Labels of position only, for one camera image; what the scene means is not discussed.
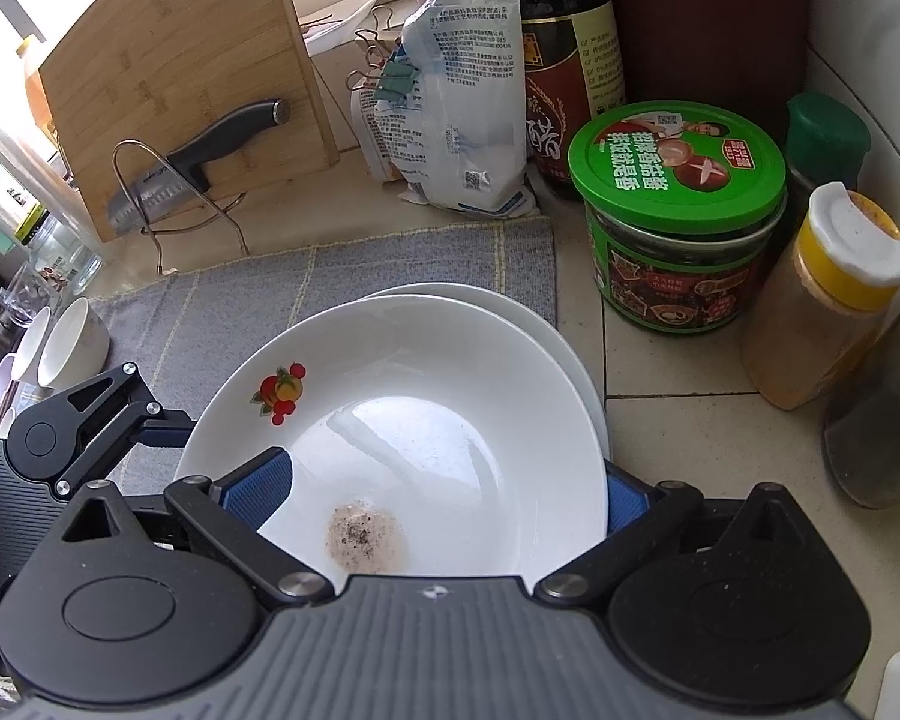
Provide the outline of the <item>white ceramic bowl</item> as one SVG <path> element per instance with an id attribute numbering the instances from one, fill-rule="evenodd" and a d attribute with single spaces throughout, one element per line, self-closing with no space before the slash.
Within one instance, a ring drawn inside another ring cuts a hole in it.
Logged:
<path id="1" fill-rule="evenodd" d="M 50 333 L 52 317 L 52 308 L 45 305 L 35 314 L 29 328 L 23 333 L 11 371 L 14 382 L 37 385 L 38 366 L 40 366 L 43 346 L 45 346 L 48 333 Z"/>
<path id="2" fill-rule="evenodd" d="M 109 330 L 86 298 L 69 304 L 41 351 L 37 380 L 41 388 L 66 390 L 103 371 L 110 348 Z"/>

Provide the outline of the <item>white plate with fruit print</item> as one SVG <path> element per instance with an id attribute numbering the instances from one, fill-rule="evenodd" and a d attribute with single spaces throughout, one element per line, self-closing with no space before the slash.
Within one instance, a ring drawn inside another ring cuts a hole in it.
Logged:
<path id="1" fill-rule="evenodd" d="M 605 538 L 600 440 L 528 333 L 473 304 L 390 294 L 268 341 L 211 398 L 182 475 L 283 449 L 260 533 L 334 585 L 354 574 L 535 585 Z"/>

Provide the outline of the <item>grey checked dish mat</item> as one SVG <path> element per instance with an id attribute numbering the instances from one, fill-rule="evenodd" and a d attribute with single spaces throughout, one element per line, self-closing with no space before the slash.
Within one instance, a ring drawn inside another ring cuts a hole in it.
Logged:
<path id="1" fill-rule="evenodd" d="M 94 302 L 110 367 L 136 362 L 162 405 L 201 416 L 256 349 L 307 317 L 382 289 L 464 283 L 556 320 L 553 227 L 544 216 L 393 232 L 173 275 Z"/>

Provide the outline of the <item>yellow cap spice shaker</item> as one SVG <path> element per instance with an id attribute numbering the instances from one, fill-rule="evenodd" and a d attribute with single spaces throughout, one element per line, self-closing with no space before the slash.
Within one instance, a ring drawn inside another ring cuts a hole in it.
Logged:
<path id="1" fill-rule="evenodd" d="M 899 288 L 893 218 L 840 182 L 816 187 L 746 321 L 752 387 L 784 411 L 824 394 L 875 343 Z"/>

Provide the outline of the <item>green lid mushroom sauce jar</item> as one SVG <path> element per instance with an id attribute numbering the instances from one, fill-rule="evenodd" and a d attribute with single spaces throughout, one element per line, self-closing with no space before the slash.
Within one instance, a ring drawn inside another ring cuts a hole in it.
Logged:
<path id="1" fill-rule="evenodd" d="M 759 125 L 702 103 L 629 104 L 575 134 L 569 169 L 611 309 L 680 337 L 741 314 L 787 203 L 784 156 Z"/>

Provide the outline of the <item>green cap spice bottle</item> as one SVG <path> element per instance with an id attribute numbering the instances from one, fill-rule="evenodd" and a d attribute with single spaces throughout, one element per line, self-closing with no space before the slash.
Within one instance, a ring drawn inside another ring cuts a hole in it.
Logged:
<path id="1" fill-rule="evenodd" d="M 840 182 L 859 187 L 863 161 L 871 149 L 870 130 L 837 99 L 805 91 L 787 104 L 785 159 L 790 172 L 809 190 Z"/>

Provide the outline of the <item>bamboo cutting board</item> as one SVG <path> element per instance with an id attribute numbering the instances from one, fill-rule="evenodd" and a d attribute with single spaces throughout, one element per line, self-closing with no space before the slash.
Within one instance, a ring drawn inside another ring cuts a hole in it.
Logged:
<path id="1" fill-rule="evenodd" d="M 109 201 L 154 151 L 170 153 L 245 104 L 281 98 L 287 124 L 209 168 L 226 199 L 340 159 L 292 0 L 95 0 L 40 66 L 59 148 L 98 237 Z"/>

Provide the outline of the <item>orange white clipped bag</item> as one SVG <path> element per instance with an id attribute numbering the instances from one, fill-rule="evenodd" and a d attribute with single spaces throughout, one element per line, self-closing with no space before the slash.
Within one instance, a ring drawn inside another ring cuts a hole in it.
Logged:
<path id="1" fill-rule="evenodd" d="M 349 91 L 349 120 L 356 137 L 367 171 L 375 181 L 390 184 L 400 178 L 400 171 L 393 166 L 386 151 L 385 138 L 375 121 L 374 94 L 382 78 L 391 49 L 379 39 L 373 29 L 357 29 L 354 43 L 361 49 L 362 64 L 346 76 Z"/>

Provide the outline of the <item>dark soy sauce bottle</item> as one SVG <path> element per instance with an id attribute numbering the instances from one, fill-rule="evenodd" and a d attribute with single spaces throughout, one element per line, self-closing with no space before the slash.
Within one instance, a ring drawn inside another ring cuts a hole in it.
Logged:
<path id="1" fill-rule="evenodd" d="M 567 200 L 569 146 L 593 117 L 624 103 L 621 49 L 611 0 L 518 0 L 526 88 L 526 141 L 533 163 Z"/>

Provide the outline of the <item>white blue salt bag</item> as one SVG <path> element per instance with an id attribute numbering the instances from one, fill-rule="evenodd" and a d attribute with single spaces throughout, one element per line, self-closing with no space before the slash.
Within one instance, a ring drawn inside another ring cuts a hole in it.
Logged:
<path id="1" fill-rule="evenodd" d="M 425 0 L 374 93 L 401 198 L 471 216 L 533 215 L 520 0 Z"/>

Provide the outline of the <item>black handled kitchen knife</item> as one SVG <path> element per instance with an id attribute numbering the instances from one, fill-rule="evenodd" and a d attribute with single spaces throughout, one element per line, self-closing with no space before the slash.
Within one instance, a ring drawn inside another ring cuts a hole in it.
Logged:
<path id="1" fill-rule="evenodd" d="M 196 137 L 167 156 L 169 161 L 205 192 L 211 188 L 205 165 L 222 160 L 245 146 L 251 138 L 289 121 L 290 105 L 283 98 L 263 99 L 231 110 Z M 142 227 L 121 190 L 107 206 L 109 225 L 117 236 Z"/>

